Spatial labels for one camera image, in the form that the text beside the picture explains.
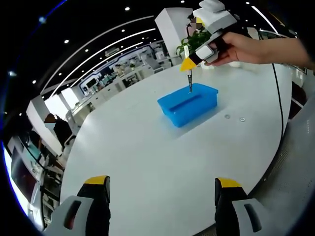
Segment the human arm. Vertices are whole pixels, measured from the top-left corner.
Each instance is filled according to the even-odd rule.
[[[255,64],[289,63],[315,68],[302,43],[296,38],[256,40],[231,32],[222,38],[229,48],[219,54],[217,60],[206,65],[219,66],[232,61],[243,61]]]

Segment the green leaves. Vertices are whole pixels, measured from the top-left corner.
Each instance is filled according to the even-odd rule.
[[[205,28],[202,28],[200,32],[195,31],[192,36],[182,39],[181,45],[176,48],[176,55],[180,56],[180,54],[184,51],[185,45],[188,46],[190,52],[195,51],[207,40],[209,40],[210,36],[211,34]]]

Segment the white round table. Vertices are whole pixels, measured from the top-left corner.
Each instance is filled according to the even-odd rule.
[[[193,70],[194,83],[219,90],[218,107],[182,128],[173,126],[157,103],[188,85],[179,66],[105,102],[88,115],[77,135],[61,202],[76,195],[86,179],[108,175],[110,236],[191,236],[212,225],[215,178],[232,178],[249,193],[281,138],[272,66],[244,66],[247,70]],[[286,125],[293,75],[290,68],[275,66]]]

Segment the hand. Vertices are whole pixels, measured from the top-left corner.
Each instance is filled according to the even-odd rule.
[[[243,61],[254,64],[262,64],[265,61],[266,51],[261,42],[256,39],[248,38],[241,34],[228,32],[222,39],[229,45],[229,49],[219,53],[218,59],[205,65],[219,66],[233,61]]]

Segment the blue plastic container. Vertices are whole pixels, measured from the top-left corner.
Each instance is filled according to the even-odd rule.
[[[218,90],[201,84],[181,88],[157,102],[176,127],[182,127],[217,106]]]

